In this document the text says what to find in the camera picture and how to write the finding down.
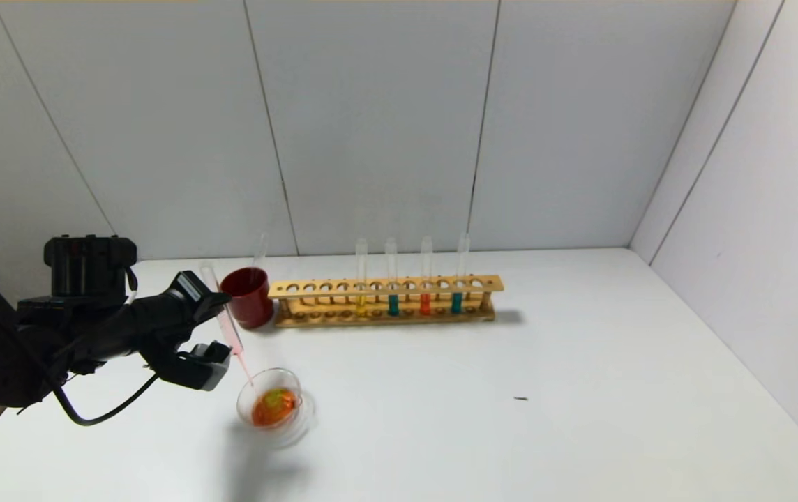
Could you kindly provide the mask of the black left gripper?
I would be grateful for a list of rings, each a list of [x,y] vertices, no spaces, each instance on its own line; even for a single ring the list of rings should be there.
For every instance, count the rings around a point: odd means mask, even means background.
[[[211,291],[194,271],[179,271],[162,293],[135,300],[127,311],[127,340],[141,345],[156,339],[182,345],[194,329],[224,312],[232,296]]]

